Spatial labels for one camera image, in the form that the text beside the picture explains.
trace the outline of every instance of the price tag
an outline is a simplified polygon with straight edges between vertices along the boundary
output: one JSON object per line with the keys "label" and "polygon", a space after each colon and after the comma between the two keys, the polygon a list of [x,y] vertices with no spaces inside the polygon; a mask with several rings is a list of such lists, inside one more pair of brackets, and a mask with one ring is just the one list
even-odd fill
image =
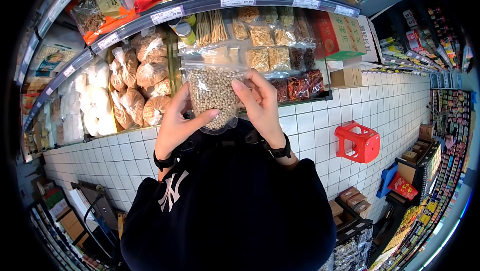
{"label": "price tag", "polygon": [[152,16],[150,16],[150,19],[152,19],[153,24],[159,24],[175,18],[180,18],[184,15],[185,15],[185,12],[183,11],[183,5],[180,5],[180,6],[176,6],[174,8],[167,9],[167,10],[158,12],[156,14],[153,14]]}
{"label": "price tag", "polygon": [[335,14],[342,14],[351,17],[355,11],[343,5],[336,5]]}
{"label": "price tag", "polygon": [[320,5],[320,0],[293,0],[294,7],[297,8],[307,8],[307,9],[318,9]]}
{"label": "price tag", "polygon": [[220,0],[221,7],[245,7],[254,6],[257,0]]}
{"label": "price tag", "polygon": [[105,39],[101,40],[98,42],[98,46],[100,47],[101,50],[104,50],[107,47],[110,47],[120,41],[119,35],[114,32],[113,34],[110,34],[109,36],[105,37]]}
{"label": "price tag", "polygon": [[69,77],[74,72],[75,72],[74,66],[69,65],[68,68],[65,71],[63,71],[63,75],[65,75],[65,77]]}

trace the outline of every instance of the person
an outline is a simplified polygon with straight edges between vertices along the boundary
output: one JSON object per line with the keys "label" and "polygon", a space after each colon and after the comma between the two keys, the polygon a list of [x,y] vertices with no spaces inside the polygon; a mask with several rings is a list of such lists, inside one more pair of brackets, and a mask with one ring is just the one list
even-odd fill
{"label": "person", "polygon": [[255,70],[245,83],[232,88],[251,123],[217,136],[199,129],[218,110],[183,118],[188,82],[171,100],[154,150],[158,181],[139,185],[124,224],[121,252],[133,271],[316,271],[333,252],[325,189],[314,162],[290,150],[277,90]]}

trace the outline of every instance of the grocery aisle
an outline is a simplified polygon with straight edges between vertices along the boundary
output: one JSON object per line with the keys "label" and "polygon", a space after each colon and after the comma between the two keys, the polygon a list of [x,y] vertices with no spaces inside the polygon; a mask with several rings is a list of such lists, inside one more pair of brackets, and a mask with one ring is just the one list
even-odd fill
{"label": "grocery aisle", "polygon": [[[356,187],[372,204],[368,218],[375,223],[384,203],[375,196],[381,171],[416,140],[419,125],[428,123],[430,82],[427,76],[385,73],[363,73],[362,80],[361,88],[334,90],[333,100],[280,107],[279,116],[299,159],[316,163],[328,199]],[[380,133],[380,154],[369,164],[335,155],[334,130],[351,120]],[[129,211],[138,185],[158,173],[150,159],[156,137],[151,128],[52,149],[44,153],[45,171],[66,190],[78,180],[103,185],[112,204]]]}

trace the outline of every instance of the finger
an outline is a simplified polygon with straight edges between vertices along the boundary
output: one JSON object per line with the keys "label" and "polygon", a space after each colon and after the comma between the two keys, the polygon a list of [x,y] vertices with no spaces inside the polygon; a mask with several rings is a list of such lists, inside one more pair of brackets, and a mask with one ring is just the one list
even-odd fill
{"label": "finger", "polygon": [[183,126],[188,136],[191,136],[196,130],[199,130],[202,126],[212,121],[219,113],[220,110],[207,110],[196,116],[195,119],[185,122]]}

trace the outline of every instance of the price sticker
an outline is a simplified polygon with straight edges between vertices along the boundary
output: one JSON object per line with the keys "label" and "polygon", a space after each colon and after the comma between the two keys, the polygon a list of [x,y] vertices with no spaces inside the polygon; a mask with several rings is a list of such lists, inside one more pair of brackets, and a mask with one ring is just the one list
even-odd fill
{"label": "price sticker", "polygon": [[63,71],[63,75],[65,75],[65,77],[69,77],[70,75],[72,75],[72,73],[75,72],[75,68],[74,66],[72,65],[69,65],[67,69],[65,69],[65,71]]}
{"label": "price sticker", "polygon": [[320,0],[293,0],[292,5],[297,8],[316,10],[320,5]]}
{"label": "price sticker", "polygon": [[180,18],[182,16],[185,16],[185,12],[183,11],[183,5],[176,6],[171,9],[167,9],[161,12],[158,12],[156,14],[153,14],[150,16],[150,19],[152,19],[153,24],[159,24],[163,22],[170,21],[175,18]]}
{"label": "price sticker", "polygon": [[246,7],[254,6],[257,0],[220,0],[221,7]]}
{"label": "price sticker", "polygon": [[105,48],[108,48],[115,43],[120,41],[118,33],[114,32],[113,34],[110,34],[105,37],[105,39],[101,40],[98,42],[98,46],[100,47],[101,50],[104,50]]}
{"label": "price sticker", "polygon": [[351,17],[355,11],[343,5],[336,5],[335,14],[342,14]]}

